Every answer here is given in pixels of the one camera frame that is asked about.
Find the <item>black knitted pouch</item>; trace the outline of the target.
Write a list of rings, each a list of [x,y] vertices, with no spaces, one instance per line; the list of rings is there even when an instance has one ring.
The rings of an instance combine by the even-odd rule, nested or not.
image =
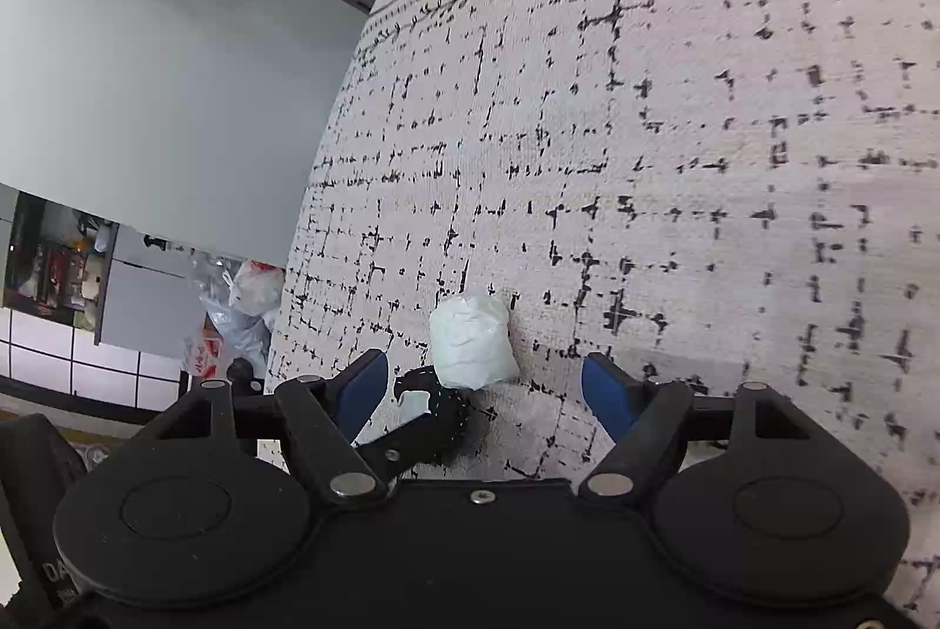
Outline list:
[[[433,366],[423,366],[401,375],[394,384],[394,397],[405,418],[400,425],[407,424],[425,413],[448,414],[454,411],[465,411],[467,418],[470,416],[467,398],[462,395],[461,391],[443,386]],[[457,449],[456,454],[445,462],[421,463],[421,465],[446,465],[459,454],[459,451],[461,448]]]

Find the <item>white soft ball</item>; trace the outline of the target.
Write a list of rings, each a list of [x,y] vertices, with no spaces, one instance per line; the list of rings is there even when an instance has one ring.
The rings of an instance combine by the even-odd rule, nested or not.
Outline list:
[[[510,314],[499,297],[441,301],[429,317],[430,360],[439,384],[456,391],[483,391],[516,379],[519,366],[508,322]]]

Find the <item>grey white plastic bags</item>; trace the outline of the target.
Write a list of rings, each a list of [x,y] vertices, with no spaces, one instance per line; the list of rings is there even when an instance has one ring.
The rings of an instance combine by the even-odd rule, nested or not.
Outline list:
[[[285,271],[262,261],[196,252],[191,279],[221,341],[251,363],[255,378],[263,379]]]

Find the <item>white patterned bed blanket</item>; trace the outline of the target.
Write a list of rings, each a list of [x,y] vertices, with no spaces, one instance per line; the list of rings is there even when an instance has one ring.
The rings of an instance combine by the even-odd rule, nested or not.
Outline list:
[[[578,478],[591,352],[765,382],[889,479],[938,621],[938,0],[377,0],[296,223],[268,379],[497,295],[518,379],[454,472]]]

